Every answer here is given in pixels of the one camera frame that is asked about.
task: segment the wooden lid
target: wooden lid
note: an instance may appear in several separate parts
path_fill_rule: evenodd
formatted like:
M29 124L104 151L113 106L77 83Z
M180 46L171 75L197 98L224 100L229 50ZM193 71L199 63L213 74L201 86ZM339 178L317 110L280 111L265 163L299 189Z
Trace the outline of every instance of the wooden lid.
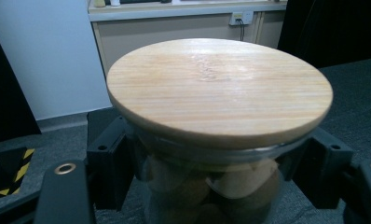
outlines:
M313 66L281 51L222 39L137 49L111 67L113 104L139 128L181 144L269 147L312 131L332 102Z

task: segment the black panel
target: black panel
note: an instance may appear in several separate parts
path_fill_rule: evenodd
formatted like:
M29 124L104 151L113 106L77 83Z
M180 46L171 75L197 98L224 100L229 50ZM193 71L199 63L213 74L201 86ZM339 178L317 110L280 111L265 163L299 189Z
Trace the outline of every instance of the black panel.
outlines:
M316 67L371 58L371 0L289 0L278 49Z
M41 133L0 46L0 142Z

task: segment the white wall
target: white wall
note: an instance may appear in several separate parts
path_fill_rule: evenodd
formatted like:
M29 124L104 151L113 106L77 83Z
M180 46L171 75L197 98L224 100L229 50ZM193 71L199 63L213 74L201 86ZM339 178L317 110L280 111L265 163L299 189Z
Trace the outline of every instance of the white wall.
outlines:
M37 120L111 106L86 0L0 0L0 43Z

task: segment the wall socket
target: wall socket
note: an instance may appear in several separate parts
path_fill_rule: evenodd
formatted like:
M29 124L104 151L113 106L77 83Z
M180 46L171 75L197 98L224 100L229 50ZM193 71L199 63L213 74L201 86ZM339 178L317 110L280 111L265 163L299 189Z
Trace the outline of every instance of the wall socket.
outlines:
M253 14L252 11L232 12L229 25L240 25L240 22L236 21L236 19L241 19L245 25L250 24L253 20Z

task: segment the wooden ball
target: wooden ball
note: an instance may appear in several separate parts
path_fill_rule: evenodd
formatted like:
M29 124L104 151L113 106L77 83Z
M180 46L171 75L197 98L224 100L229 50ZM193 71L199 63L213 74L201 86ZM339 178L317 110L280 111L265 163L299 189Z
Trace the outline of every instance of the wooden ball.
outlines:
M156 157L149 157L147 186L152 197L175 207L190 207L201 203L209 194L206 174L190 170Z

